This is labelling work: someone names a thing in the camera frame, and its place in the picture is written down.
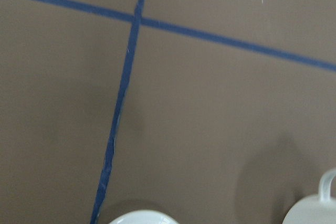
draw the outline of white object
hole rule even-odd
[[[138,210],[115,219],[110,224],[178,224],[174,219],[158,211]]]
[[[319,194],[297,202],[287,213],[282,224],[335,224],[336,199],[330,195],[336,169],[326,172],[319,185]]]

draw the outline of mug handle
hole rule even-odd
[[[336,177],[336,168],[323,174],[319,184],[319,200],[326,202],[331,200],[331,182]]]

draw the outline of brown surface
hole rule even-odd
[[[0,223],[88,223],[130,24],[1,5]],[[144,15],[336,62],[334,5],[146,0]],[[335,167],[335,76],[142,27],[99,223],[150,208],[181,224],[281,224]]]

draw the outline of white handle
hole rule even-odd
[[[323,174],[319,185],[320,201],[330,201],[331,199],[331,182],[336,177],[336,169],[332,169]]]

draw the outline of blue tape strip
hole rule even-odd
[[[138,34],[139,34],[144,1],[145,0],[138,0],[138,3],[134,10],[134,19],[133,19],[132,26],[131,26],[130,37],[128,40],[127,52],[126,52],[124,67],[122,70],[122,75],[121,75],[121,80],[120,80],[118,98],[115,104],[110,136],[107,142],[104,166],[101,171],[96,200],[93,206],[93,211],[92,211],[92,216],[91,216],[91,221],[90,221],[91,224],[95,224],[97,222],[101,205],[105,199],[106,189],[107,189],[107,185],[110,179],[110,174],[112,171],[115,140],[117,138],[117,131],[118,131],[118,126],[119,126],[122,106],[124,103],[128,85],[130,83],[130,75],[132,71],[133,59],[134,59],[136,43],[137,43]]]
[[[58,5],[58,6],[63,6],[63,7],[70,8],[70,9],[76,9],[76,10],[80,10],[80,11],[87,12],[87,13],[93,13],[93,14],[97,14],[100,16],[104,16],[104,17],[115,18],[118,20],[126,21],[126,22],[133,21],[133,16],[130,14],[119,12],[119,11],[112,10],[112,9],[103,8],[103,7],[88,5],[88,4],[84,4],[81,2],[76,2],[76,1],[71,1],[71,0],[36,0],[36,1],[41,1],[44,3],[49,3],[53,5]],[[314,59],[314,58],[299,55],[299,54],[293,54],[290,52],[286,52],[286,51],[279,50],[279,49],[273,49],[273,48],[261,46],[258,44],[253,44],[253,43],[242,41],[242,40],[235,39],[235,38],[229,38],[226,36],[211,34],[205,31],[187,28],[183,26],[178,26],[178,25],[174,25],[174,24],[170,24],[167,22],[162,22],[162,21],[150,19],[150,18],[142,18],[141,24],[148,26],[148,27],[160,29],[160,30],[170,31],[176,34],[181,34],[181,35],[190,36],[193,38],[198,38],[198,39],[203,39],[203,40],[207,40],[207,41],[211,41],[215,43],[220,43],[223,45],[232,46],[232,47],[236,47],[236,48],[243,49],[243,50],[258,52],[260,54],[264,54],[264,55],[268,55],[268,56],[272,56],[276,58],[281,58],[285,60],[290,60],[290,61],[298,62],[301,64],[309,65],[312,67],[336,72],[336,64],[334,63]]]
[[[94,6],[85,4],[78,1],[72,1],[72,0],[35,0],[47,4],[62,6],[70,9],[80,10],[82,12],[86,13],[92,13],[104,17],[114,18],[122,21],[132,22],[133,21],[133,15],[128,13],[119,12],[116,10],[107,9],[104,7]]]

